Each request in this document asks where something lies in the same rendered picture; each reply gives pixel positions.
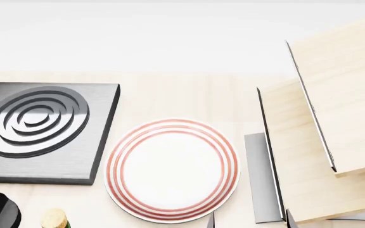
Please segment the grey square stove burner plate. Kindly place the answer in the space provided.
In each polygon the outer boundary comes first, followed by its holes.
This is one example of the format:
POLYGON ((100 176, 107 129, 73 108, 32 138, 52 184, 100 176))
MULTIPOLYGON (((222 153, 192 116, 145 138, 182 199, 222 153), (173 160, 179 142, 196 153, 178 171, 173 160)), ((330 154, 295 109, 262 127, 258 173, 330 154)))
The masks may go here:
POLYGON ((0 82, 0 183, 94 183, 119 84, 0 82))

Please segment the light wooden cabinet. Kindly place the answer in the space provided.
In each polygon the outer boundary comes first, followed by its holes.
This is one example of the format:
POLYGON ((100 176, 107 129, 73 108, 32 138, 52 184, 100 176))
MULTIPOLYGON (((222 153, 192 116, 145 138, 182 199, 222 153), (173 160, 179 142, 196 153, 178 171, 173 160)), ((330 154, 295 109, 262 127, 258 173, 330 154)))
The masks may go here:
POLYGON ((288 45, 297 78, 259 91, 296 224, 365 212, 365 20, 288 45))

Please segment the green bottle with cork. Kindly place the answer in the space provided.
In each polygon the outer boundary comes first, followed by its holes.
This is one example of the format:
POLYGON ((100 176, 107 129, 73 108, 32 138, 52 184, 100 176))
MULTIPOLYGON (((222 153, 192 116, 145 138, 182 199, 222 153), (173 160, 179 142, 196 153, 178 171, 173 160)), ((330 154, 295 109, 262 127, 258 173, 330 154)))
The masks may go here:
POLYGON ((47 210, 41 219, 42 228, 71 228, 65 212, 60 208, 47 210))

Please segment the white plate with red rings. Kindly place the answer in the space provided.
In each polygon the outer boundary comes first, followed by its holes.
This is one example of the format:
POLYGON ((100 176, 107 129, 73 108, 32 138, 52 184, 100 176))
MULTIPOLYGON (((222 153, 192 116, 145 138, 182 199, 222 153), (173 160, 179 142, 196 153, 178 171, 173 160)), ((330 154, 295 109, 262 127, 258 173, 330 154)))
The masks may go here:
POLYGON ((231 197, 240 158, 210 125, 161 119, 120 138, 104 176, 108 195, 124 212, 157 224, 181 224, 211 214, 231 197))

